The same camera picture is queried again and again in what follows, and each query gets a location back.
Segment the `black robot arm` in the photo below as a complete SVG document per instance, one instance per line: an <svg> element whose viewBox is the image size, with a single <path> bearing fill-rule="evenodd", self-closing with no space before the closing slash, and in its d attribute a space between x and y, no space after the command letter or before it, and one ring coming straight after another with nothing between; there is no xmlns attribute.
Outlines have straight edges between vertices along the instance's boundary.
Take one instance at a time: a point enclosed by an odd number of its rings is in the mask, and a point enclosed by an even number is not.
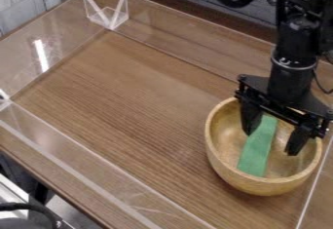
<svg viewBox="0 0 333 229"><path fill-rule="evenodd" d="M295 156L311 138L324 137L333 122L333 110L310 90L318 58L333 50L333 0L275 0L275 25L269 73L240 75L235 97L245 134L264 113L294 126L284 152Z"/></svg>

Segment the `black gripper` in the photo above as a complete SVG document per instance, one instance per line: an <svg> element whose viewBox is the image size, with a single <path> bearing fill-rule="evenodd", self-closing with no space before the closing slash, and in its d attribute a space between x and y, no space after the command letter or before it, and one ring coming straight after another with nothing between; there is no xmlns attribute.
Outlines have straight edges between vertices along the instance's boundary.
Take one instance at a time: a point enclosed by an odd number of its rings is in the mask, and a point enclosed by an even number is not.
<svg viewBox="0 0 333 229"><path fill-rule="evenodd" d="M295 128L284 152L296 156L307 141L324 137L333 115L310 92L315 79L316 56L300 57L274 52L267 77L240 74L235 97L240 103L241 130L249 135L261 121L261 113L275 116Z"/></svg>

